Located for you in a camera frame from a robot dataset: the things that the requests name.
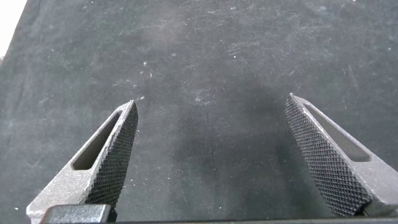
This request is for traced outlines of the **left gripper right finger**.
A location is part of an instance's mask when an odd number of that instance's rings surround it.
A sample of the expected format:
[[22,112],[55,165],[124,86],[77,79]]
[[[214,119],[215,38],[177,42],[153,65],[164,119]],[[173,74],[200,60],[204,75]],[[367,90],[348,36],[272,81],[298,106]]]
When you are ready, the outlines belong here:
[[285,116],[328,208],[337,216],[397,216],[397,171],[304,98]]

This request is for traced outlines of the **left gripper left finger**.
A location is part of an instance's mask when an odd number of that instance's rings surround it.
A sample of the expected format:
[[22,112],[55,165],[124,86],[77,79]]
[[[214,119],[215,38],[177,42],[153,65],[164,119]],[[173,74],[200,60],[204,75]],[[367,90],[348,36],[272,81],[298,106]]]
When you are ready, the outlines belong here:
[[31,223],[42,223],[56,205],[116,207],[124,185],[138,123],[133,100],[117,107],[27,206]]

